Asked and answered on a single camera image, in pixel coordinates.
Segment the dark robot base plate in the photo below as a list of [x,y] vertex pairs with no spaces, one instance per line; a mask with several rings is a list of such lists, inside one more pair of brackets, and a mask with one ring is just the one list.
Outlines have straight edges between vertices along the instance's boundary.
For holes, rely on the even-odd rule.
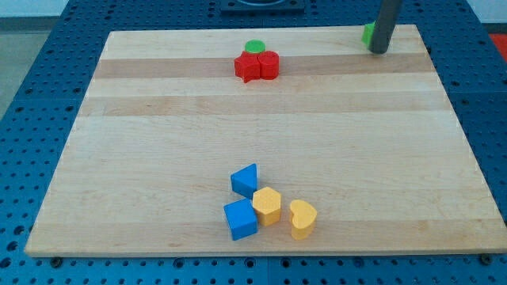
[[221,13],[303,12],[304,0],[220,0]]

